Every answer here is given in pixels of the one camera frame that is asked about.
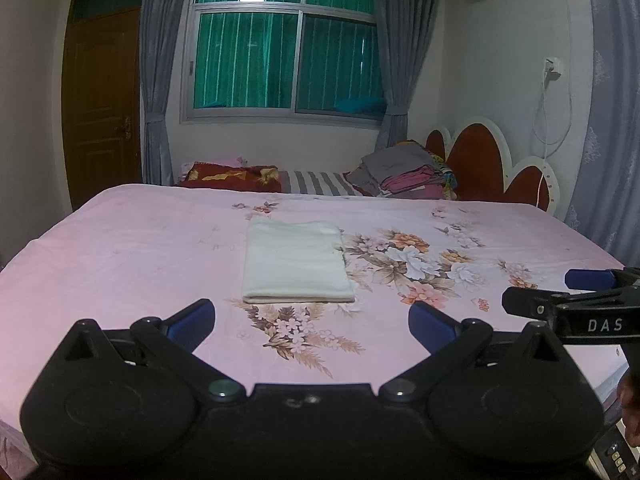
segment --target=striped pillow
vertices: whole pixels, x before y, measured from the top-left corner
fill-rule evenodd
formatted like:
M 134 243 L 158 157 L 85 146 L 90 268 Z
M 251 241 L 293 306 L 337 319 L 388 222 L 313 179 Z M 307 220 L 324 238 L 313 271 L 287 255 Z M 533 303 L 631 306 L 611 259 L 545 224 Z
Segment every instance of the striped pillow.
M 281 171 L 283 193 L 329 196 L 362 196 L 340 173 Z

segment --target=power cord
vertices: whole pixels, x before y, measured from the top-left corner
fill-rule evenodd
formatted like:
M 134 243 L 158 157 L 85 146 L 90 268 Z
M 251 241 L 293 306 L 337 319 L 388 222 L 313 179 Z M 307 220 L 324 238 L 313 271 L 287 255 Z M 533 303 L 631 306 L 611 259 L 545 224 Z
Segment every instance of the power cord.
M 572 27 L 572 20 L 571 20 L 571 12 L 569 11 L 569 0 L 565 0 L 566 2 L 566 21 L 567 21 L 567 27 L 568 27 L 568 31 L 569 31 L 569 54 L 568 54 L 568 93 L 569 93 L 569 123 L 568 126 L 566 128 L 566 131 L 564 132 L 564 134 L 562 135 L 561 138 L 559 138 L 558 140 L 555 140 L 554 142 L 548 142 L 548 138 L 549 138 L 549 127 L 548 127 L 548 123 L 547 123 L 547 119 L 546 119 L 546 105 L 545 105 L 545 101 L 546 101 L 546 89 L 548 88 L 548 83 L 549 83 L 549 78 L 550 78 L 550 69 L 545 71 L 545 75 L 543 77 L 543 81 L 542 81 L 542 95 L 541 95 L 541 99 L 538 102 L 538 106 L 536 107 L 536 113 L 534 115 L 533 118 L 533 134 L 536 136 L 536 139 L 539 140 L 540 142 L 542 142 L 545 145 L 545 155 L 543 157 L 543 170 L 546 166 L 546 160 L 552 156 L 553 154 L 555 154 L 560 147 L 564 144 L 566 138 L 569 136 L 569 132 L 571 131 L 572 126 L 574 125 L 574 96 L 572 93 L 572 89 L 573 89 L 573 82 L 572 82 L 572 66 L 571 66 L 571 54 L 572 51 L 574 49 L 574 37 L 573 37 L 573 27 Z M 541 139 L 538 136 L 538 133 L 536 131 L 536 120 L 538 118 L 538 115 L 540 113 L 540 105 L 542 104 L 542 113 L 543 113 L 543 117 L 545 118 L 545 140 Z M 553 146 L 555 145 L 555 148 L 549 153 L 548 152 L 548 147 L 549 146 Z M 543 173 L 542 175 L 540 175 L 540 182 L 538 184 L 538 198 L 536 200 L 536 207 L 538 207 L 540 205 L 540 189 L 542 188 L 542 182 L 544 181 L 544 171 L 542 171 L 541 173 Z

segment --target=folded white towel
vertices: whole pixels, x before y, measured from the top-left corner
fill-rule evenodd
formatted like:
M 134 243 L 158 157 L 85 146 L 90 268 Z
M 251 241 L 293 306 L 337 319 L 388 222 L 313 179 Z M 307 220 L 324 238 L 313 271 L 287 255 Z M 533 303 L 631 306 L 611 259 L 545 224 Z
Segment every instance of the folded white towel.
M 340 229 L 328 222 L 249 222 L 242 300 L 246 303 L 346 303 L 355 297 Z

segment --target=curtain tieback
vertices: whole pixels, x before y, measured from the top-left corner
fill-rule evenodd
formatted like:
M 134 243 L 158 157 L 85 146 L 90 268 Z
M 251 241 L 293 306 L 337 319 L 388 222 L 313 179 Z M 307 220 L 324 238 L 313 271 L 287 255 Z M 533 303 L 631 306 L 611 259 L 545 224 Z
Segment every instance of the curtain tieback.
M 406 106 L 389 105 L 386 107 L 387 115 L 408 115 L 409 110 Z
M 164 121 L 164 114 L 146 114 L 145 124 L 161 123 Z

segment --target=red headboard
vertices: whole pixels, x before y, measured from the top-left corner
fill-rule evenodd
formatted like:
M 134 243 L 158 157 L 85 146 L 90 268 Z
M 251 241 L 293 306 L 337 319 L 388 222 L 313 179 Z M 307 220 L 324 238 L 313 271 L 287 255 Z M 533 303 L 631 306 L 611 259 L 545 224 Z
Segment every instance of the red headboard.
M 538 204 L 544 211 L 555 211 L 559 190 L 551 168 L 537 157 L 512 167 L 506 140 L 491 121 L 471 121 L 453 140 L 446 128 L 434 128 L 425 146 L 446 159 L 456 175 L 460 200 Z

